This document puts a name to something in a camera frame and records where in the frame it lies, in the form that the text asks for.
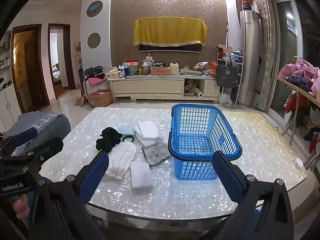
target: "black vase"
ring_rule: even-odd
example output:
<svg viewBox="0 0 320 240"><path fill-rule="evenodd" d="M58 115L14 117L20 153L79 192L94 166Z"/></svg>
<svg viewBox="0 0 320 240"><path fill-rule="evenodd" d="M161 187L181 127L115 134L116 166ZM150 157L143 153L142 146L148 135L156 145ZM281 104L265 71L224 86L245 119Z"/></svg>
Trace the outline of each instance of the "black vase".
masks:
<svg viewBox="0 0 320 240"><path fill-rule="evenodd" d="M242 5L242 9L243 9L243 10L250 10L250 11L252 10L252 9L251 9L251 5L247 5L247 4L243 4L243 5Z"/></svg>

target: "round wall decoration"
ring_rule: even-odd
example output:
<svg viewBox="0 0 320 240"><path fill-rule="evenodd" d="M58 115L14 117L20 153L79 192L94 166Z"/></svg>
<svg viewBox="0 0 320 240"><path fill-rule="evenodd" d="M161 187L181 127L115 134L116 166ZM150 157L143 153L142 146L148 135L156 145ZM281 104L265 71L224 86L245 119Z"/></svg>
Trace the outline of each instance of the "round wall decoration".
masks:
<svg viewBox="0 0 320 240"><path fill-rule="evenodd" d="M99 33L91 33L90 36L88 37L88 46L90 49L95 49L96 47L99 46L101 41L101 37Z"/></svg>
<svg viewBox="0 0 320 240"><path fill-rule="evenodd" d="M103 7L103 4L101 1L94 1L89 5L87 9L87 15L89 17L95 17L96 15L99 14L99 12L101 12L102 7Z"/></svg>

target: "blue plastic basket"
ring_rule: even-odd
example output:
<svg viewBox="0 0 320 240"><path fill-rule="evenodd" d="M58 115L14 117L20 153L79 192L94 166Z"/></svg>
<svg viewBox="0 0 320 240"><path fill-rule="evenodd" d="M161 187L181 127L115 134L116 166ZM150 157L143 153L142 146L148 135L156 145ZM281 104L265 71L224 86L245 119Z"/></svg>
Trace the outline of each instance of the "blue plastic basket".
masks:
<svg viewBox="0 0 320 240"><path fill-rule="evenodd" d="M230 160L241 156L242 147L220 109L178 104L171 116L168 149L177 179L216 179L211 163L215 151L222 151Z"/></svg>

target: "screw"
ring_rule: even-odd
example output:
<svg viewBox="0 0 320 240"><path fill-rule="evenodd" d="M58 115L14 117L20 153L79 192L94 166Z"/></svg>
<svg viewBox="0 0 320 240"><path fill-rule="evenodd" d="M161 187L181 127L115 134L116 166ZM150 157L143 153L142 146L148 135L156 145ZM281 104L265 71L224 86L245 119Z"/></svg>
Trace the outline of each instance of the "screw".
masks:
<svg viewBox="0 0 320 240"><path fill-rule="evenodd" d="M75 178L76 178L75 175L69 175L69 176L66 178L66 180L69 181L69 182L72 182L72 181L75 180Z"/></svg>
<svg viewBox="0 0 320 240"><path fill-rule="evenodd" d="M41 180L38 181L38 184L39 184L40 186L42 186L44 183L45 183L45 180L44 180L44 179L41 179Z"/></svg>
<svg viewBox="0 0 320 240"><path fill-rule="evenodd" d="M277 179L276 181L277 181L277 183L278 183L279 185L283 185L283 184L284 184L284 182L283 182L282 179Z"/></svg>
<svg viewBox="0 0 320 240"><path fill-rule="evenodd" d="M249 175L247 175L247 180L249 180L249 181L255 181L256 178L255 178L255 176L249 174Z"/></svg>

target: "dark brown door frame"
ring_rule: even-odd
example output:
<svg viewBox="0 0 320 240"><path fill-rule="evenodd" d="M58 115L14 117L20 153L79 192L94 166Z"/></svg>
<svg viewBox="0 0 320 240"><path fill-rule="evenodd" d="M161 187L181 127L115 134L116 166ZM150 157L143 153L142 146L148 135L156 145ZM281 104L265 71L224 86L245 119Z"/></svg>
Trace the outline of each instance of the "dark brown door frame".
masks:
<svg viewBox="0 0 320 240"><path fill-rule="evenodd" d="M15 78L15 74L14 74L14 66L13 66L13 49L14 49L13 42L14 42L14 35L17 34L17 33L28 32L28 31L39 32L39 40L38 40L39 57L38 57L38 59L39 59L39 65L40 65L40 71L41 71L41 83L42 83L42 87L44 89L46 105L47 106L50 105L50 100L49 100L49 97L48 97L47 88L45 86L43 68L42 68L42 59L41 59L41 26L42 26L42 24L30 24L30 25L22 25L22 26L17 26L17 27L13 27L12 28L11 46L10 46L10 62L12 62L12 64L11 64L12 82L13 82L14 90L16 91L17 100L18 100L19 107L20 107L20 110L21 110L22 113L24 113L25 110L23 108L23 104L22 104L20 93L18 92L16 78Z"/></svg>
<svg viewBox="0 0 320 240"><path fill-rule="evenodd" d="M63 53L64 53L64 61L65 61L69 89L70 90L76 89L76 83L75 83L75 77L73 75L73 66L72 66L72 57L71 57L70 24L49 23L48 24L48 58L49 58L49 66L50 66L53 90L54 90L56 99L58 100L57 93L54 87L52 65L51 65L51 54L50 54L50 29L53 29L53 28L63 30Z"/></svg>

